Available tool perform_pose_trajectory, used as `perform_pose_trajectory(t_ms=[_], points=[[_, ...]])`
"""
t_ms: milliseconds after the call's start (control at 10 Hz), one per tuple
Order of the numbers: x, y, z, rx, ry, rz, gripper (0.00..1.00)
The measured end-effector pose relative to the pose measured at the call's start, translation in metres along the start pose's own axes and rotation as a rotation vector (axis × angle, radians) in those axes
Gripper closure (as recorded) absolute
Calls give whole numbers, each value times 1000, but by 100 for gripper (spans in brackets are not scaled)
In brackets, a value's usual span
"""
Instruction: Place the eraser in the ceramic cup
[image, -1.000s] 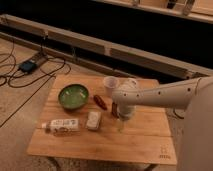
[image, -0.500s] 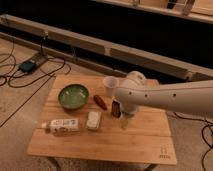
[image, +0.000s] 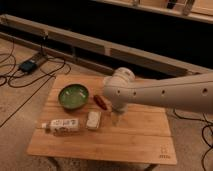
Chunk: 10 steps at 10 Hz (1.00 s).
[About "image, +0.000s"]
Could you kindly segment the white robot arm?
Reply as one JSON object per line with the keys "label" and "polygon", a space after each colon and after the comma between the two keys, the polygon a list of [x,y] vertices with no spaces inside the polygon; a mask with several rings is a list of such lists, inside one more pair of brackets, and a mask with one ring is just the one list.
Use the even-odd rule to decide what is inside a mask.
{"label": "white robot arm", "polygon": [[129,103],[213,114],[213,73],[139,82],[120,67],[104,78],[103,95],[111,102],[114,125]]}

